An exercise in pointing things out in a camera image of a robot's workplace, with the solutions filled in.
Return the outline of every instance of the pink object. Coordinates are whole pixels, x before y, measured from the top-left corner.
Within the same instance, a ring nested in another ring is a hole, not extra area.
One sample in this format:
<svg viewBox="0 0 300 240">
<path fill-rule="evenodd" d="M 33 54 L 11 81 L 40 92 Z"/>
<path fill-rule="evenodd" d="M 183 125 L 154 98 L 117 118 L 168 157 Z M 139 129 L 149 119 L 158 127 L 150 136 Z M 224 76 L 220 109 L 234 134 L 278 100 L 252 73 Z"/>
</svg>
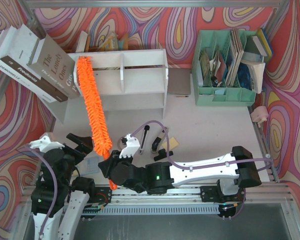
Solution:
<svg viewBox="0 0 300 240">
<path fill-rule="evenodd" d="M 261 124 L 267 121 L 269 116 L 268 110 L 265 106 L 258 106 L 251 114 L 252 122 L 258 124 L 258 127 L 261 128 Z"/>
</svg>

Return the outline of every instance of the orange duster handle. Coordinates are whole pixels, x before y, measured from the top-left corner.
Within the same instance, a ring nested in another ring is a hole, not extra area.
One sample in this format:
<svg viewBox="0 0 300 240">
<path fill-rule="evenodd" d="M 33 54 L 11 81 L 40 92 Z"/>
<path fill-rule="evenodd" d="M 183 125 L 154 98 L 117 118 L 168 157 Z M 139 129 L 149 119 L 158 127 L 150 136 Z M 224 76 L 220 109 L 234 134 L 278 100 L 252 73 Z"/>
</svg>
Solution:
<svg viewBox="0 0 300 240">
<path fill-rule="evenodd" d="M 113 144 L 109 137 L 106 118 L 89 57 L 78 59 L 77 73 L 92 130 L 94 150 L 98 155 L 103 156 L 104 160 L 107 160 L 110 157 Z M 112 190 L 117 189 L 117 185 L 111 180 L 109 180 L 109 185 Z"/>
</svg>

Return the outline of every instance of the gray book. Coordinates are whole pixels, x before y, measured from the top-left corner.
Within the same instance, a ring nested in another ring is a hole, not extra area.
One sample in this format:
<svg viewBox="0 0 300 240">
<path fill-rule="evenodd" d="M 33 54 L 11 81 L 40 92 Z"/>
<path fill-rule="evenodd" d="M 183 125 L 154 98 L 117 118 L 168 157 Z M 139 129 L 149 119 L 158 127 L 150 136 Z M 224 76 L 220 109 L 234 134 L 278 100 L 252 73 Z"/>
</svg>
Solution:
<svg viewBox="0 0 300 240">
<path fill-rule="evenodd" d="M 10 39 L 5 39 L 5 34 L 10 33 Z M 0 45 L 0 66 L 17 74 L 18 77 L 14 78 L 16 81 L 49 103 L 68 100 L 66 95 L 28 67 L 39 39 L 26 25 L 23 24 L 18 30 L 10 27 L 3 33 L 2 39 L 4 43 Z"/>
<path fill-rule="evenodd" d="M 73 78 L 75 61 L 49 35 L 39 41 L 29 67 L 69 99 L 80 96 Z"/>
</svg>

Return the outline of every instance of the white shelf divider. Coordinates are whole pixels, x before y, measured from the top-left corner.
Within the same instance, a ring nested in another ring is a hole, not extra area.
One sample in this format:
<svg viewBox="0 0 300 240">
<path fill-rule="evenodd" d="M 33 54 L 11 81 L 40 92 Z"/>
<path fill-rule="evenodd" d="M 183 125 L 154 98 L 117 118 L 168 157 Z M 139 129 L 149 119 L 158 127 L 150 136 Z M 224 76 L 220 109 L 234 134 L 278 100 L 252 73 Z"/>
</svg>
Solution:
<svg viewBox="0 0 300 240">
<path fill-rule="evenodd" d="M 162 118 L 165 117 L 168 90 L 165 49 L 83 52 L 69 56 L 75 60 L 73 80 L 81 97 L 67 102 L 44 102 L 61 123 L 72 108 L 83 109 L 87 114 L 77 73 L 80 56 L 90 57 L 105 112 L 161 109 Z"/>
</svg>

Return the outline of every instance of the psychedelic wallpaper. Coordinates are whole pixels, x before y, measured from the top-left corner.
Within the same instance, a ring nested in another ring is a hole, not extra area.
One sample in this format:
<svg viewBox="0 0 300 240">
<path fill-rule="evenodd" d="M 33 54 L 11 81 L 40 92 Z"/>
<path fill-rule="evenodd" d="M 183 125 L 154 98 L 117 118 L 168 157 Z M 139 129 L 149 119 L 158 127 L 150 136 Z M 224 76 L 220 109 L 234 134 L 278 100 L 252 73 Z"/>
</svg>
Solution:
<svg viewBox="0 0 300 240">
<path fill-rule="evenodd" d="M 270 34 L 274 51 L 264 74 L 258 104 L 267 106 L 264 134 L 281 181 L 300 208 L 300 0 L 291 0 Z"/>
<path fill-rule="evenodd" d="M 35 13 L 47 33 L 70 49 L 81 31 L 90 46 L 99 46 L 115 32 L 129 34 L 129 49 L 166 48 L 171 67 L 191 68 L 199 30 L 263 27 L 272 8 L 152 7 L 152 8 L 42 8 Z"/>
<path fill-rule="evenodd" d="M 26 19 L 13 0 L 0 0 L 0 32 L 21 27 Z M 38 139 L 52 122 L 51 113 L 28 89 L 12 80 L 0 102 L 0 240 L 11 230 L 22 190 L 34 176 L 38 160 L 23 145 Z"/>
<path fill-rule="evenodd" d="M 111 32 L 119 38 L 128 32 L 129 49 L 166 48 L 171 67 L 190 68 L 199 30 L 253 31 L 265 26 L 272 8 L 42 8 L 35 13 L 64 49 L 81 31 L 91 35 L 90 46 L 100 45 Z M 0 0 L 0 32 L 24 21 L 15 0 Z M 268 107 L 264 132 L 271 154 L 300 207 L 300 1 L 291 0 L 270 38 L 275 54 L 257 101 Z M 11 237 L 22 188 L 36 168 L 36 159 L 22 154 L 22 146 L 37 139 L 51 121 L 38 98 L 11 81 L 0 104 L 0 239 Z"/>
</svg>

